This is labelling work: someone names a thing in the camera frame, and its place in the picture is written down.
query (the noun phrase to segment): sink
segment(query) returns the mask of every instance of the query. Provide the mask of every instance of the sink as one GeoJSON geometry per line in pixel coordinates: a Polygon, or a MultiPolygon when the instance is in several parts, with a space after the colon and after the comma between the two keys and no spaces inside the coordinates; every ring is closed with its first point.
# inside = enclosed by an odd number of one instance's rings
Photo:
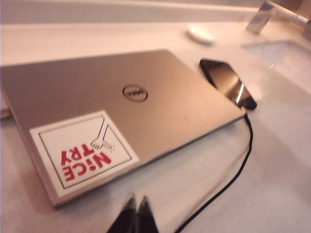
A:
{"type": "Polygon", "coordinates": [[[311,51],[293,41],[263,42],[242,47],[311,94],[311,51]]]}

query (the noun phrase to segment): black smartphone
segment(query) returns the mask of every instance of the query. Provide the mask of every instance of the black smartphone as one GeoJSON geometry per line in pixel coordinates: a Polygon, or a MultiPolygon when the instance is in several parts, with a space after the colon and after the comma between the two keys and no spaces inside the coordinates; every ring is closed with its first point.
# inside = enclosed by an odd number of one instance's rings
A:
{"type": "Polygon", "coordinates": [[[239,79],[237,73],[225,62],[200,60],[200,67],[207,80],[238,107],[254,110],[256,102],[239,79]]]}

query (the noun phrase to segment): nice try sticker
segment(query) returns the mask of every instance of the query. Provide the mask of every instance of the nice try sticker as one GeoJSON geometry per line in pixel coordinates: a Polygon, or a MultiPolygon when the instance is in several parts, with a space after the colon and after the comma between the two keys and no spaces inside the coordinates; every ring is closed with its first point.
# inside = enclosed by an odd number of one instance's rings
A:
{"type": "Polygon", "coordinates": [[[105,111],[30,133],[59,197],[139,161],[105,111]]]}

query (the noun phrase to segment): power cord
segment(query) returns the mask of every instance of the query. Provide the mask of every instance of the power cord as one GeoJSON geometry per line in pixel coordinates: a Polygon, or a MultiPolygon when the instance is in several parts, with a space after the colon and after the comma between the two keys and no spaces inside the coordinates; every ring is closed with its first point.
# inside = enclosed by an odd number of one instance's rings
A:
{"type": "Polygon", "coordinates": [[[242,173],[243,168],[247,162],[247,159],[252,151],[252,144],[253,144],[253,129],[251,122],[249,121],[249,118],[247,114],[244,115],[244,120],[246,124],[248,125],[249,131],[250,131],[250,138],[249,138],[249,149],[248,152],[243,160],[243,163],[238,170],[237,174],[229,181],[229,183],[223,187],[218,193],[216,193],[211,199],[209,199],[204,205],[200,207],[193,215],[191,215],[176,231],[175,233],[181,232],[195,217],[197,217],[206,207],[208,207],[215,199],[217,199],[223,192],[225,192],[239,177],[239,175],[242,173]]]}

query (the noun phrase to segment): silver laptop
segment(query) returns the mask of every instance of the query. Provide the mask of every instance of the silver laptop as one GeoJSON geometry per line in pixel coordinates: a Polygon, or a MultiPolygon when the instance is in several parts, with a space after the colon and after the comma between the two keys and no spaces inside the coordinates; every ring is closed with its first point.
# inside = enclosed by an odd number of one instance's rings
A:
{"type": "Polygon", "coordinates": [[[167,50],[2,67],[1,87],[54,206],[244,114],[167,50]]]}

